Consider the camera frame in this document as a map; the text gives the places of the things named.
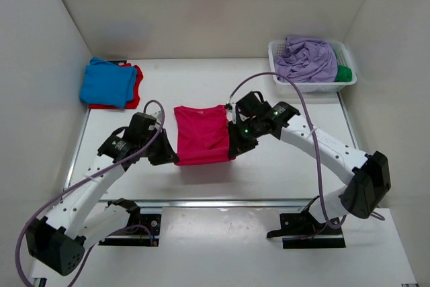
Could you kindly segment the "magenta t shirt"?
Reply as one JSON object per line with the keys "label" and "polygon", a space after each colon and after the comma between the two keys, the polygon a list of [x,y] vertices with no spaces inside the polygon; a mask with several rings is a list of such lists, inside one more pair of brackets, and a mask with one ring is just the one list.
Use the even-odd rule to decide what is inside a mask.
{"label": "magenta t shirt", "polygon": [[213,108],[174,108],[177,121],[177,166],[230,161],[228,118],[223,105]]}

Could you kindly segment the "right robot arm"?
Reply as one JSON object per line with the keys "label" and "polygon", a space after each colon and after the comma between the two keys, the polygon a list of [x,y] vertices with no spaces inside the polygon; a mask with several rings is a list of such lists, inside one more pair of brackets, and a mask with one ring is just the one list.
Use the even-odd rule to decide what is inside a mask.
{"label": "right robot arm", "polygon": [[391,188],[386,155],[350,147],[312,127],[307,115],[290,104],[281,101],[271,106],[258,91],[225,107],[232,114],[228,123],[230,159],[253,150],[259,137],[271,135],[315,158],[317,180],[322,179],[322,168],[327,167],[343,183],[329,194],[319,192],[294,215],[288,229],[272,231],[268,237],[293,235],[301,230],[315,235],[326,227],[341,226],[347,215],[360,219],[376,215],[375,208]]}

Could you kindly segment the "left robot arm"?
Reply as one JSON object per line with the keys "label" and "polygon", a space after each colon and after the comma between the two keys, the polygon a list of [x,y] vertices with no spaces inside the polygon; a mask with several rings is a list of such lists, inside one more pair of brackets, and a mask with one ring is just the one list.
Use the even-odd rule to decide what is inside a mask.
{"label": "left robot arm", "polygon": [[162,112],[138,112],[128,126],[112,132],[98,148],[80,185],[41,219],[31,221],[26,241],[32,257],[67,276],[90,247],[120,229],[132,232],[140,226],[140,207],[124,198],[109,201],[104,211],[95,216],[90,212],[112,184],[141,158],[148,159],[151,165],[179,160],[169,144],[163,121]]}

